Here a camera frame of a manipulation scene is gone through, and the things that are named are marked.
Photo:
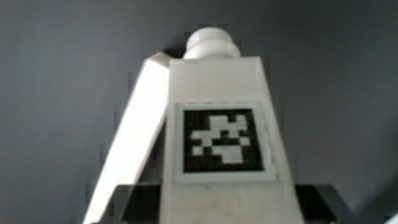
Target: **white border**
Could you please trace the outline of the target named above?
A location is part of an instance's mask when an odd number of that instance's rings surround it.
[[[262,156],[262,171],[182,173],[182,120],[184,110],[216,110],[216,109],[251,109],[253,125],[259,143],[259,152]],[[211,183],[241,181],[275,181],[275,164],[271,160],[271,149],[264,131],[264,120],[260,116],[259,104],[175,104],[175,182],[177,183]]]

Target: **white rounded cap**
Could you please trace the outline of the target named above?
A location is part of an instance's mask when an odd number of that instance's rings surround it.
[[[186,42],[186,53],[182,58],[239,57],[239,49],[232,43],[227,32],[214,27],[195,31]]]
[[[227,32],[216,27],[205,27],[198,29],[189,35],[186,42],[186,50],[189,50],[189,48],[198,44],[198,42],[205,41],[207,39],[219,39],[232,42],[232,38]]]

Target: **gray wall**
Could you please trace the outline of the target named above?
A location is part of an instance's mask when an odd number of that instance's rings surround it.
[[[221,27],[260,56],[296,183],[398,207],[395,1],[0,1],[0,223],[81,222],[145,56]]]

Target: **black square pattern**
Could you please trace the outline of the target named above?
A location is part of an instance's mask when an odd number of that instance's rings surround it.
[[[184,110],[182,172],[262,171],[251,109]]]

